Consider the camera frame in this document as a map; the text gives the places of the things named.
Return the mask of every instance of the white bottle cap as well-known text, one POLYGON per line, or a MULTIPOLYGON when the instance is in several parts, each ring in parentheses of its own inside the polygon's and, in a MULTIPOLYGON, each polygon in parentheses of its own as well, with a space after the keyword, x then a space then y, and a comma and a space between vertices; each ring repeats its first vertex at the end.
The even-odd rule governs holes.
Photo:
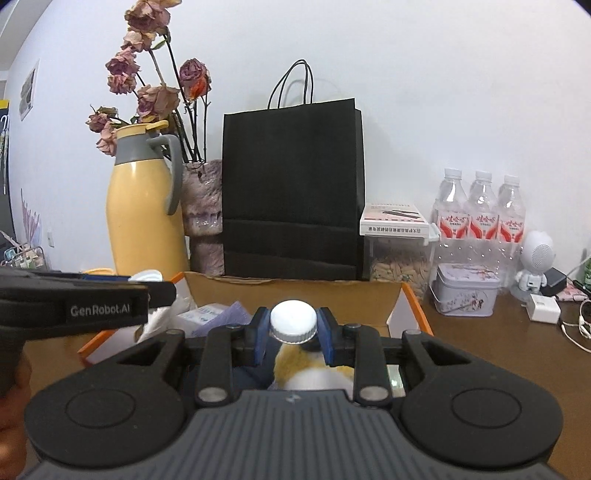
POLYGON ((458 170, 457 168, 446 168, 445 169, 445 178, 453 179, 453 180, 461 180, 462 179, 462 171, 458 170))
POLYGON ((271 310, 271 335, 282 343, 305 343, 316 329, 316 311, 304 301, 282 301, 271 310))
POLYGON ((519 186, 519 177, 515 175, 505 175, 505 183, 514 187, 519 186))
POLYGON ((489 171, 477 170, 476 179, 482 181, 492 181, 492 173, 489 171))

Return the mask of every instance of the dried rose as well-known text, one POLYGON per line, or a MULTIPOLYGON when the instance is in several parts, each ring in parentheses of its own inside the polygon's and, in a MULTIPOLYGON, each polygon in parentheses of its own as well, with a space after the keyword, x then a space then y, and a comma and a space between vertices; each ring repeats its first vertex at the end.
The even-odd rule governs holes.
POLYGON ((96 112, 89 115, 86 125, 88 125, 91 131, 100 133, 108 122, 109 117, 105 113, 96 112))
POLYGON ((178 88, 166 85, 152 87, 149 84, 140 88, 138 94, 138 115, 143 123, 164 120, 178 107, 178 88))
POLYGON ((111 88, 111 92, 117 95, 133 92, 136 84, 135 78, 125 73, 123 75, 109 75, 107 77, 107 85, 111 88))
POLYGON ((115 156, 117 151, 117 134, 111 122, 107 122, 103 130, 100 131, 100 140, 96 143, 96 148, 111 157, 115 156))
POLYGON ((178 78, 187 100, 190 101, 202 97, 212 89, 209 71, 198 59, 190 59, 183 63, 178 70, 178 78))
POLYGON ((135 30, 129 30, 123 37, 123 45, 121 50, 131 47, 134 51, 140 52, 147 50, 152 46, 152 42, 156 38, 156 34, 152 32, 142 33, 135 30))
POLYGON ((142 33, 163 33, 170 22, 170 13, 158 0, 138 0, 125 12, 125 20, 132 30, 142 33))
POLYGON ((105 67, 111 75, 126 74, 132 77, 139 71, 139 65, 135 62, 135 53, 131 47, 117 52, 112 59, 105 63, 105 67))
POLYGON ((98 107, 96 111, 99 113, 106 114, 106 116, 108 116, 109 118, 116 118, 117 115, 119 115, 119 111, 114 106, 112 106, 112 107, 101 106, 101 107, 98 107))
POLYGON ((183 0, 152 0, 158 4, 160 4, 163 8, 171 8, 180 5, 183 0))

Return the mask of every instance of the white robot figurine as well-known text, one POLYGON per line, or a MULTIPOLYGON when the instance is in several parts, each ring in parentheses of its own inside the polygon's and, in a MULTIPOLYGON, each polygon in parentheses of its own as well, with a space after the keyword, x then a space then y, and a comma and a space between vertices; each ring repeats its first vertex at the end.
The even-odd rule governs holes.
POLYGON ((554 242, 545 232, 532 231, 523 242, 521 264, 524 269, 517 272, 515 281, 521 292, 539 293, 547 284, 544 272, 554 262, 554 242))

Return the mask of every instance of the hand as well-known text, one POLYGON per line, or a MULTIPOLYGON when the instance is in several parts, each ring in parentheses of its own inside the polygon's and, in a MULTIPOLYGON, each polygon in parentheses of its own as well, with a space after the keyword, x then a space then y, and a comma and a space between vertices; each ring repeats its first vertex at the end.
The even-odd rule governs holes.
POLYGON ((0 479, 15 479, 27 461, 24 413, 31 398, 31 364, 23 354, 15 373, 16 384, 0 398, 0 479))

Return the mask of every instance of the red label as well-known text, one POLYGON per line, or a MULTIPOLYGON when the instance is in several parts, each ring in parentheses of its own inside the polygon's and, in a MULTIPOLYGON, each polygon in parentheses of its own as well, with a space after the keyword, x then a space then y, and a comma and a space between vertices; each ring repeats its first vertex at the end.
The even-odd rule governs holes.
POLYGON ((499 220, 499 230, 497 238, 502 242, 509 242, 518 244, 523 238, 524 221, 511 218, 501 217, 499 220))
POLYGON ((437 223, 442 238, 466 238, 470 215, 461 212, 439 212, 437 223))
POLYGON ((498 229, 499 216, 493 213, 479 213, 470 218, 469 236, 471 238, 494 240, 498 229))

